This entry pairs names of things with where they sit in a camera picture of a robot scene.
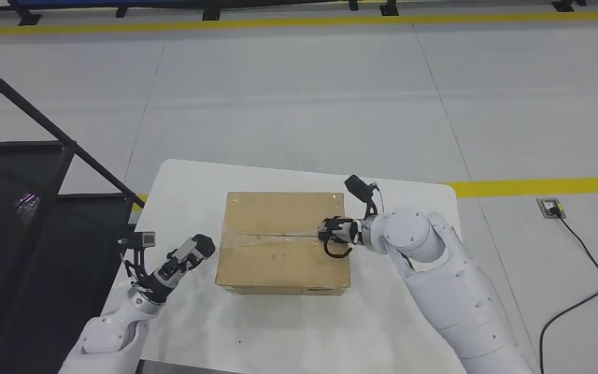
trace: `yellow floor line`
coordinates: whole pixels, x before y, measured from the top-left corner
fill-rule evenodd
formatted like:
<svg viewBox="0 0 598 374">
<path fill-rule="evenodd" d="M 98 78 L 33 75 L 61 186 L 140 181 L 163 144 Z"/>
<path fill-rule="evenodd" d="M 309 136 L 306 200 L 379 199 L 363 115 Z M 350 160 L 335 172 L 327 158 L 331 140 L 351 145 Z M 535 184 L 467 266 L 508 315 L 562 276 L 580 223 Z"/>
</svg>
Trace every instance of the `yellow floor line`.
<svg viewBox="0 0 598 374">
<path fill-rule="evenodd" d="M 513 14 L 463 14 L 431 16 L 351 16 L 326 18 L 276 18 L 264 20 L 230 20 L 215 22 L 164 22 L 164 23 L 112 23 L 112 24 L 70 24 L 37 26 L 3 26 L 0 36 L 35 34 L 83 34 L 83 33 L 134 33 L 199 31 L 218 29 L 241 29 L 255 27 L 298 27 L 298 26 L 345 26 L 394 23 L 502 23 L 502 22 L 562 22 L 598 21 L 598 12 L 571 13 L 513 13 Z"/>
<path fill-rule="evenodd" d="M 468 197 L 508 197 L 548 194 L 598 194 L 598 178 L 569 178 L 557 180 L 482 180 L 453 181 L 446 184 L 452 187 L 459 198 Z M 139 197 L 148 200 L 146 194 Z M 141 210 L 135 205 L 133 210 Z"/>
</svg>

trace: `floor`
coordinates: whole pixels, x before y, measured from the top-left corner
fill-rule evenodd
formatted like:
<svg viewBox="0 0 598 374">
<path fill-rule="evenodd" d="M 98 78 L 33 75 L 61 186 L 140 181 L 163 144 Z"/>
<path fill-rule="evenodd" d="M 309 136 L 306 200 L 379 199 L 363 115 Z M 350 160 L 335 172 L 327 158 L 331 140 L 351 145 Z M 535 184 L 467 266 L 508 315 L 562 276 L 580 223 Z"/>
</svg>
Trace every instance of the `floor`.
<svg viewBox="0 0 598 374">
<path fill-rule="evenodd" d="M 169 158 L 426 182 L 593 177 L 597 33 L 545 22 L 5 36 L 0 74 L 139 194 Z M 2 141 L 50 138 L 4 97 L 0 118 Z M 81 162 L 63 187 L 112 191 Z M 598 196 L 556 197 L 598 256 Z M 459 209 L 539 373 L 543 324 L 595 292 L 598 272 L 535 198 Z M 597 312 L 590 302 L 550 328 L 547 373 L 596 372 Z"/>
</svg>

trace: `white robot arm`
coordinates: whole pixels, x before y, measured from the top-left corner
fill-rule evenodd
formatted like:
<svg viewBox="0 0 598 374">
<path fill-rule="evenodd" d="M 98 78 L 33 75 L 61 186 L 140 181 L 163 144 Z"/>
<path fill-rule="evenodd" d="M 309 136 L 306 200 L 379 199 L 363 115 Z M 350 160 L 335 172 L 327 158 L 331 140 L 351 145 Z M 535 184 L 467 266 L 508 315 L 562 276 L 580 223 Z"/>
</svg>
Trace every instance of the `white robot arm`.
<svg viewBox="0 0 598 374">
<path fill-rule="evenodd" d="M 117 310 L 87 322 L 59 374 L 135 373 L 150 330 L 149 320 L 158 315 L 180 279 L 215 251 L 211 238 L 190 237 L 148 275 L 143 268 L 142 251 L 153 246 L 155 238 L 153 233 L 138 234 L 139 244 L 134 246 L 135 264 L 125 263 L 127 271 L 129 266 L 134 269 L 137 282 Z"/>
<path fill-rule="evenodd" d="M 324 220 L 320 239 L 388 254 L 421 314 L 452 347 L 468 374 L 533 374 L 507 338 L 486 277 L 447 221 L 438 213 L 426 217 L 416 209 L 377 215 L 371 200 L 376 185 L 366 186 L 359 179 L 346 184 L 368 204 L 366 217 Z M 410 260 L 442 264 L 416 271 Z"/>
</svg>

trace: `power outlet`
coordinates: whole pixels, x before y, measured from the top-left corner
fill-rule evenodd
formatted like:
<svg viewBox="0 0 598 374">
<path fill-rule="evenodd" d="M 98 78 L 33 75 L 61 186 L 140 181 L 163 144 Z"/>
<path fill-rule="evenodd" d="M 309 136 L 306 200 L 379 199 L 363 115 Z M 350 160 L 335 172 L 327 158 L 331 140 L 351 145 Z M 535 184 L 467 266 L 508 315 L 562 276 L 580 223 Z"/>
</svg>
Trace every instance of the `power outlet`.
<svg viewBox="0 0 598 374">
<path fill-rule="evenodd" d="M 550 209 L 557 207 L 561 211 L 561 217 L 566 218 L 564 214 L 564 210 L 562 209 L 561 202 L 556 197 L 548 197 L 548 198 L 537 198 L 535 199 L 538 203 L 538 207 L 540 207 L 540 211 L 544 218 L 548 219 L 558 219 L 556 214 L 550 213 Z"/>
</svg>

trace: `white table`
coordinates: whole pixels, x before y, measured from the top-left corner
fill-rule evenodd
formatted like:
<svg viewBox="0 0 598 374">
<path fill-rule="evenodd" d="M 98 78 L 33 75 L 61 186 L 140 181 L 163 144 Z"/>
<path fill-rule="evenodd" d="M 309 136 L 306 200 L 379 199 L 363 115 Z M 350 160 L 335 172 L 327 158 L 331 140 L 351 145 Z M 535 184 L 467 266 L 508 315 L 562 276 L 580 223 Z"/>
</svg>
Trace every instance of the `white table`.
<svg viewBox="0 0 598 374">
<path fill-rule="evenodd" d="M 230 191 L 344 192 L 348 216 L 365 206 L 347 176 L 168 160 L 151 188 L 137 231 L 155 231 L 152 271 L 196 233 L 220 246 Z M 461 233 L 457 199 L 445 185 L 375 180 L 386 209 L 438 211 Z M 231 295 L 214 284 L 218 254 L 201 264 L 151 322 L 143 357 L 191 367 L 260 374 L 463 374 L 451 348 L 426 323 L 388 256 L 351 254 L 351 287 L 341 296 Z M 105 311 L 126 288 L 120 270 Z"/>
</svg>

